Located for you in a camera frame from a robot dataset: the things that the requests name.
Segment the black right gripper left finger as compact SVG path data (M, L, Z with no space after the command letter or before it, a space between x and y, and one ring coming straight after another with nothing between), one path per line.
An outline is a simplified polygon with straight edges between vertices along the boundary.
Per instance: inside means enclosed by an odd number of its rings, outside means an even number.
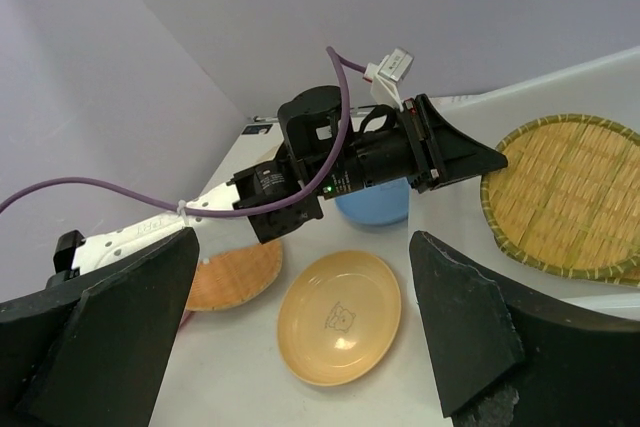
M2 425L148 425L198 256L183 229L2 303Z

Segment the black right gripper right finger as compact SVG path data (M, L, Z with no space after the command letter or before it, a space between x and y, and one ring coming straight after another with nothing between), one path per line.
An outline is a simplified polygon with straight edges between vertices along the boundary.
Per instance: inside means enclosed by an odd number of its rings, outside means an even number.
M442 414L454 425L638 425L638 321L534 290L426 231L409 254Z

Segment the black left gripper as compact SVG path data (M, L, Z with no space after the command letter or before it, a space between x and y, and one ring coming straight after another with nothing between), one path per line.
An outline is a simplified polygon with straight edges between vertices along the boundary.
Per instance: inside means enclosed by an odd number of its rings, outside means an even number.
M362 119L327 175L329 199L401 178L422 193L508 166L504 154L449 123L426 94L414 102L403 111L379 105Z

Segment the round bamboo woven plate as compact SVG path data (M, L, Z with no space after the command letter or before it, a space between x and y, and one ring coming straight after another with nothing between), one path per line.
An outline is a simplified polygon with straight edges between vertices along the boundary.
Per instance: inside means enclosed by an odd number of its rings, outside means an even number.
M497 247L541 272L639 284L639 135L586 114L528 122L496 146L508 166L483 176Z

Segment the orange woven basket plate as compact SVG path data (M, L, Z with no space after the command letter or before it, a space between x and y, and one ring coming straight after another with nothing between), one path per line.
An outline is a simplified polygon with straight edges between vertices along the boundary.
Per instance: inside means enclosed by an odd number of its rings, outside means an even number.
M283 244L280 240L201 260L185 309L210 312L242 305L275 281L282 264Z

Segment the orange bear plate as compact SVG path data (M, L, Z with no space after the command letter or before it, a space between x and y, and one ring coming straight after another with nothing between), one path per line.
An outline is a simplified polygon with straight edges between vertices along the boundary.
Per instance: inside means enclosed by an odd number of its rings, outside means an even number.
M310 264L290 285L277 321L289 371L319 387L344 385L371 371L393 344L402 299L386 262L345 250Z

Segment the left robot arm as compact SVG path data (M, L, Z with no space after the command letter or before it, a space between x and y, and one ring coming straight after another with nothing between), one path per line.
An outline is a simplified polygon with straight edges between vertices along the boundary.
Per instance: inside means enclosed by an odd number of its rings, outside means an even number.
M236 213L262 210L301 192L320 172L335 140L341 116L336 86L309 89L278 110L283 135L274 159L245 168L187 203L186 219L163 213L115 232L85 237L73 230L62 235L53 255L54 272L67 280L111 265L181 230L194 229L201 258L264 244L304 223L321 219L321 200L351 194L397 179L418 192L435 190L504 169L504 154L462 133L446 121L421 94L403 111L377 105L367 121L384 118L375 130L348 125L346 138L328 174L309 195L272 212L246 218L212 219L203 211Z

